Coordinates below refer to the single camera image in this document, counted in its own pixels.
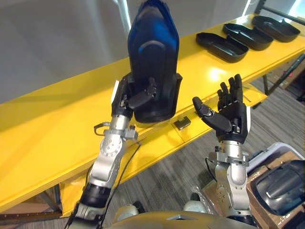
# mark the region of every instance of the silver metal joint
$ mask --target silver metal joint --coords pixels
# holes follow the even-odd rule
[[[89,182],[112,188],[120,168],[121,158],[125,153],[125,141],[136,140],[138,133],[128,128],[129,118],[124,115],[114,115],[110,129],[105,130],[105,138],[100,145],[100,153],[93,164]]]
[[[97,215],[103,215],[104,213],[105,208],[94,208],[80,203],[75,217],[86,220],[94,220]]]

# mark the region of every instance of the table leg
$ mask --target table leg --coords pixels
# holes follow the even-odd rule
[[[46,201],[46,203],[51,207],[53,211],[61,212],[59,206],[52,200],[46,191],[41,192],[39,195],[41,198],[43,198],[44,201]]]

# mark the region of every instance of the black holder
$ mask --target black holder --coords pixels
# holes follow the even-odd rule
[[[238,24],[224,24],[223,31],[255,50],[264,50],[269,47],[273,38],[258,28],[254,27],[252,30]]]
[[[279,22],[273,18],[255,16],[252,19],[252,24],[280,42],[291,42],[300,34],[297,28],[287,23],[284,19]]]
[[[249,48],[231,36],[223,38],[214,33],[201,32],[196,35],[199,45],[227,62],[238,62],[244,58]]]

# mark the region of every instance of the gray carpet floor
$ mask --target gray carpet floor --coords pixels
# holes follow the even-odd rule
[[[253,85],[263,90],[263,81]],[[251,112],[251,131],[243,146],[249,153],[284,142],[304,154],[305,107],[280,88]],[[120,206],[141,201],[147,211],[181,210],[197,188],[212,179],[204,158],[218,145],[215,132],[191,142],[184,148],[120,185],[110,204],[104,225],[109,225]],[[28,223],[18,229],[59,229],[67,219]]]

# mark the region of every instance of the white wall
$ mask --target white wall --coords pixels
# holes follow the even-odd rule
[[[132,22],[141,2],[0,0],[0,103],[127,57],[122,9],[127,3]],[[180,36],[234,19],[246,4],[246,0],[165,2]]]

